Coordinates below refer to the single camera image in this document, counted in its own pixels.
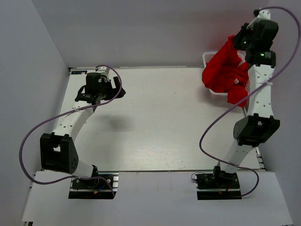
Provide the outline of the red t shirt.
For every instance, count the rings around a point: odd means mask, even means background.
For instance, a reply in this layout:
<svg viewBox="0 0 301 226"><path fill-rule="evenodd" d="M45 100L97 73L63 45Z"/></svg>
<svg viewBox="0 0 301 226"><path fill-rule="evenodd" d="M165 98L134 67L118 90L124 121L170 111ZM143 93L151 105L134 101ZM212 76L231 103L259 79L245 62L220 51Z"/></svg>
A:
<svg viewBox="0 0 301 226"><path fill-rule="evenodd" d="M247 62L239 56L233 48L232 39L228 40L221 49L214 54L202 72L202 82L206 88L216 93L241 92L246 93L248 81Z"/></svg>

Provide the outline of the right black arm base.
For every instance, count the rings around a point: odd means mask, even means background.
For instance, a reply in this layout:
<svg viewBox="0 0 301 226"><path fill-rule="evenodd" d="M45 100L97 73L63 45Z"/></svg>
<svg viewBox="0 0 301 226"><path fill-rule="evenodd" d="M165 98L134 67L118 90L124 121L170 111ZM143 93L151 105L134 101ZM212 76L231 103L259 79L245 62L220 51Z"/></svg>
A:
<svg viewBox="0 0 301 226"><path fill-rule="evenodd" d="M242 198L237 173L227 173L215 166L213 173L195 172L191 180L197 185L197 199L238 200Z"/></svg>

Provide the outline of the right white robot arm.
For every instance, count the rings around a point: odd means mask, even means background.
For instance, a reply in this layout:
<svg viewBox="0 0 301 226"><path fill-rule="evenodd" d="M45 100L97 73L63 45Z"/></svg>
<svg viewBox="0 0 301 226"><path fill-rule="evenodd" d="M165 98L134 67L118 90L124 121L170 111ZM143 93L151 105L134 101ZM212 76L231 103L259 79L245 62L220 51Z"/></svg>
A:
<svg viewBox="0 0 301 226"><path fill-rule="evenodd" d="M222 188L229 183L227 173L236 173L246 155L265 143L280 127L271 106L271 82L276 65L276 54L270 50L278 32L278 24L262 19L244 24L232 39L233 48L246 52L250 82L249 107L245 118L236 122L233 143L219 163L221 171L213 174L212 181Z"/></svg>

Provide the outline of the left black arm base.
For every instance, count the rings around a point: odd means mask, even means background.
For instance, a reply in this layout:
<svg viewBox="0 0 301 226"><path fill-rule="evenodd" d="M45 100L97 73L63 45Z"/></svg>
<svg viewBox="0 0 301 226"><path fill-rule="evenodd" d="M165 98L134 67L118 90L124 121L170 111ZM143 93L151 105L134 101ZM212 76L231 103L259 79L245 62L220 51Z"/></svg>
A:
<svg viewBox="0 0 301 226"><path fill-rule="evenodd" d="M78 200L112 200L118 189L119 173L105 172L99 173L102 179L71 181L69 199Z"/></svg>

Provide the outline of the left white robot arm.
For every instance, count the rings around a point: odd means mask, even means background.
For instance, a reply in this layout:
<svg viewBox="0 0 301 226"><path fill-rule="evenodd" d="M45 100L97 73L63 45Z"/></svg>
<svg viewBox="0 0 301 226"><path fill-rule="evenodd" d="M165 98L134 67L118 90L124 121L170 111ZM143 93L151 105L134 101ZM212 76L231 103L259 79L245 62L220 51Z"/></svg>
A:
<svg viewBox="0 0 301 226"><path fill-rule="evenodd" d="M79 88L70 113L50 133L40 138L40 160L45 170L67 173L83 178L90 188L99 184L94 165L79 159L75 139L97 107L125 95L118 76L109 79L108 73L88 73L86 84Z"/></svg>

